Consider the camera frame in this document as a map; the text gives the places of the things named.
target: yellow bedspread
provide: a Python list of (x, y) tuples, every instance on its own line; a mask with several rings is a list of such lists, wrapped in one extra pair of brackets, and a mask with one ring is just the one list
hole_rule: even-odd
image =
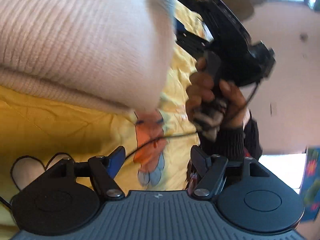
[[(198, 15), (179, 2), (176, 2), (176, 17), (189, 31), (203, 36)], [(194, 59), (175, 46), (159, 106), (165, 135), (194, 130), (184, 107), (187, 99), (185, 88), (189, 85), (190, 73), (195, 71), (194, 65)], [(9, 201), (18, 193), (9, 172), (13, 162), (23, 155), (35, 156), (47, 163), (57, 152), (67, 152), (77, 162), (87, 161), (95, 155), (108, 155), (119, 145), (123, 145), (127, 153), (131, 152), (137, 147), (136, 121), (134, 114), (103, 113), (22, 95), (0, 87), (0, 195)], [(190, 148), (197, 143), (196, 135), (168, 140), (160, 183), (152, 188), (148, 186), (148, 189), (183, 189)], [(125, 192), (146, 189), (137, 179), (140, 164), (132, 159), (124, 164), (116, 176), (116, 182)], [(90, 185), (87, 179), (78, 181)], [(8, 239), (16, 231), (9, 210), (0, 205), (0, 239)]]

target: black wire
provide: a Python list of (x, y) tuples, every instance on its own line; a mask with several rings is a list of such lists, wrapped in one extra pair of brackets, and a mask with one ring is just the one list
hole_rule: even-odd
[[(226, 123), (226, 122), (230, 122), (232, 119), (234, 119), (242, 110), (244, 110), (248, 104), (250, 103), (250, 101), (253, 99), (254, 95), (256, 94), (258, 87), (260, 85), (260, 81), (256, 82), (256, 86), (255, 88), (252, 90), (251, 94), (249, 95), (245, 105), (243, 107), (241, 107), (234, 115), (232, 115), (231, 117), (229, 117), (228, 119), (224, 120), (221, 124)], [(212, 127), (211, 129), (217, 128), (219, 127), (221, 124)], [(136, 148), (134, 151), (132, 151), (131, 153), (129, 153), (126, 158), (125, 161), (134, 153), (136, 153), (138, 150), (142, 149), (143, 147), (145, 147), (146, 145), (148, 145), (149, 143), (153, 143), (155, 141), (161, 140), (161, 139), (173, 139), (173, 138), (180, 138), (180, 137), (186, 137), (186, 136), (190, 136), (190, 135), (194, 135), (197, 132), (191, 132), (191, 133), (183, 133), (183, 134), (176, 134), (176, 135), (166, 135), (166, 136), (159, 136), (156, 138), (153, 138), (152, 140), (147, 141), (146, 143), (142, 144), (141, 146), (139, 146), (138, 148)]]
[(0, 196), (0, 201), (3, 205), (5, 205), (7, 208), (11, 210), (11, 205), (7, 201), (5, 201), (1, 196)]

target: black plastic base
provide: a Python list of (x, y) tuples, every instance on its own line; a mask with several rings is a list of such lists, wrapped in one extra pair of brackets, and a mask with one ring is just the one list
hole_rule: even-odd
[(186, 191), (131, 191), (129, 196), (107, 202), (90, 224), (63, 236), (37, 236), (19, 232), (13, 240), (144, 240), (144, 239), (296, 239), (297, 232), (255, 234), (241, 231), (220, 217), (209, 201), (199, 201)]

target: fingers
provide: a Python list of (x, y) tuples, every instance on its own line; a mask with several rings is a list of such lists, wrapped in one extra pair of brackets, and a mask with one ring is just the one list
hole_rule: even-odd
[(228, 110), (225, 116), (225, 122), (222, 127), (237, 128), (241, 127), (246, 109), (246, 101), (240, 89), (231, 82), (221, 80), (219, 87), (222, 95), (229, 100)]
[(245, 105), (245, 98), (242, 95), (240, 89), (235, 84), (221, 80), (219, 87), (222, 95), (226, 99), (228, 99), (233, 105), (239, 107)]
[(206, 89), (198, 85), (187, 87), (186, 92), (189, 98), (193, 96), (200, 96), (205, 102), (211, 102), (214, 99), (214, 94), (210, 89)]
[(206, 60), (204, 57), (201, 57), (198, 59), (197, 63), (196, 63), (196, 69), (197, 71), (199, 70), (204, 70), (205, 69), (205, 65), (206, 65)]
[(201, 105), (201, 101), (200, 96), (189, 97), (189, 100), (186, 102), (186, 113), (189, 121), (193, 120), (195, 109)]
[(208, 73), (195, 72), (190, 75), (192, 85), (198, 85), (207, 89), (212, 89), (214, 86), (213, 79)]

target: round black pad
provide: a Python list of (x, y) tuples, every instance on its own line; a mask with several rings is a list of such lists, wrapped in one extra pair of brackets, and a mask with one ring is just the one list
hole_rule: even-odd
[(20, 229), (37, 235), (62, 235), (87, 223), (99, 209), (95, 192), (81, 184), (54, 179), (27, 187), (12, 200)]
[(261, 212), (276, 210), (282, 203), (277, 194), (267, 190), (255, 190), (247, 193), (244, 202), (249, 208)]
[(224, 189), (217, 208), (232, 224), (251, 232), (275, 233), (294, 227), (303, 202), (279, 179), (249, 177)]

